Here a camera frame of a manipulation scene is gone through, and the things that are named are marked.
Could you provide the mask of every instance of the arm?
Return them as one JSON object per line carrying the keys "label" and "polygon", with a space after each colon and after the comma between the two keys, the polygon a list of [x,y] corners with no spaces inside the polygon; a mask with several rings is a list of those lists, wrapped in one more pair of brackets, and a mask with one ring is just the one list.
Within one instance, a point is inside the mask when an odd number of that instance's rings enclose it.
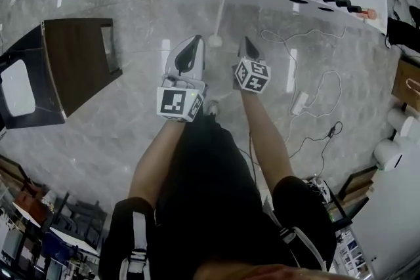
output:
{"label": "arm", "polygon": [[282,178],[293,176],[286,145],[259,97],[244,90],[241,90],[241,95],[255,154],[272,194]]}
{"label": "arm", "polygon": [[137,164],[129,197],[141,197],[154,208],[185,124],[167,121]]}

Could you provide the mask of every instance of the shoe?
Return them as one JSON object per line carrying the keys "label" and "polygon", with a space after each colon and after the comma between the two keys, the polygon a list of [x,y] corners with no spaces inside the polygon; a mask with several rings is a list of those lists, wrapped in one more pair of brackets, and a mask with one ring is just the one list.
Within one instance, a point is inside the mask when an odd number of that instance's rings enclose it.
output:
{"label": "shoe", "polygon": [[219,114],[219,102],[217,100],[211,100],[207,107],[207,115],[214,115],[217,117]]}

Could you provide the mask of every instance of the marble floor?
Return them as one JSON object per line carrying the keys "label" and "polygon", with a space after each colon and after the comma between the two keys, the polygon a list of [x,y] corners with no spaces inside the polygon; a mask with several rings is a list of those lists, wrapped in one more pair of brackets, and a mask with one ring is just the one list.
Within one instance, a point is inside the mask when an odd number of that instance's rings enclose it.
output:
{"label": "marble floor", "polygon": [[[128,192],[137,161],[164,120],[156,115],[156,87],[162,60],[183,39],[212,33],[216,5],[175,5],[172,0],[0,0],[0,27],[5,48],[40,21],[68,17],[114,19],[114,45],[123,76],[100,91],[71,115],[65,125],[9,130],[0,141],[0,153],[18,161],[35,180],[58,193],[94,202],[110,211]],[[207,48],[205,80],[208,97],[220,100],[219,121],[230,130],[237,145],[247,150],[247,123],[237,91],[232,90],[231,66],[236,63],[240,39],[248,35],[265,53],[273,78],[261,95],[272,120],[286,137],[290,120],[293,62],[285,47],[260,37],[263,29],[286,38],[318,28],[341,36],[344,26],[248,6],[229,5],[220,34],[221,49]],[[290,153],[304,137],[325,136],[331,126],[343,122],[343,131],[327,147],[323,177],[339,186],[348,175],[373,163],[372,151],[392,130],[386,115],[394,103],[390,92],[399,50],[385,48],[378,33],[347,28],[337,39],[318,32],[291,39],[299,67],[297,90],[314,98],[322,74],[337,71],[343,93],[335,111],[313,118],[302,115],[293,122]],[[335,74],[328,74],[315,104],[314,114],[331,111],[340,93]],[[322,168],[325,143],[305,143],[292,159],[299,177],[313,176]],[[266,184],[261,171],[257,183]]]}

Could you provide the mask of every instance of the backpack strap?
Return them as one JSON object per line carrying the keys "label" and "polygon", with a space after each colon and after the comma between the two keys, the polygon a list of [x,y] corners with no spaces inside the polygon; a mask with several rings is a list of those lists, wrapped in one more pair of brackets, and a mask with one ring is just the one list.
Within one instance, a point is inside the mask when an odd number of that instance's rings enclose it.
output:
{"label": "backpack strap", "polygon": [[280,237],[283,239],[283,241],[287,244],[287,246],[290,249],[290,252],[292,253],[296,264],[298,267],[300,267],[298,260],[296,259],[295,255],[293,254],[293,251],[291,249],[290,243],[298,237],[300,241],[307,247],[307,249],[314,255],[314,257],[317,259],[321,266],[322,271],[327,271],[326,262],[322,259],[321,254],[315,247],[314,243],[303,233],[303,231],[297,227],[293,228],[284,228],[280,222],[278,221],[276,215],[274,214],[270,203],[268,202],[268,197],[265,198],[264,203],[262,205],[262,211],[268,215],[268,217],[271,218],[273,223],[280,229]]}

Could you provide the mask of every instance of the wooden board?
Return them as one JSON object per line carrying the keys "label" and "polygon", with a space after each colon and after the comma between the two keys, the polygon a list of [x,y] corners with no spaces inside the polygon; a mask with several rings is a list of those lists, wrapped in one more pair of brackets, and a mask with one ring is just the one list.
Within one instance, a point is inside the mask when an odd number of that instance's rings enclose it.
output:
{"label": "wooden board", "polygon": [[355,172],[354,174],[351,174],[344,186],[341,188],[340,192],[337,194],[337,197],[341,200],[343,200],[346,195],[365,187],[369,184],[369,186],[372,185],[371,179],[373,178],[373,175],[377,172],[377,167],[370,167],[368,169],[361,170],[360,172]]}
{"label": "wooden board", "polygon": [[46,20],[44,37],[51,74],[67,117],[122,74],[110,72],[102,27],[112,19]]}
{"label": "wooden board", "polygon": [[2,173],[11,176],[22,184],[28,180],[23,168],[17,162],[0,155],[0,174]]}
{"label": "wooden board", "polygon": [[407,86],[406,82],[408,79],[420,83],[420,68],[409,60],[402,58],[398,63],[392,94],[403,103],[407,103],[412,108],[420,111],[420,96]]}

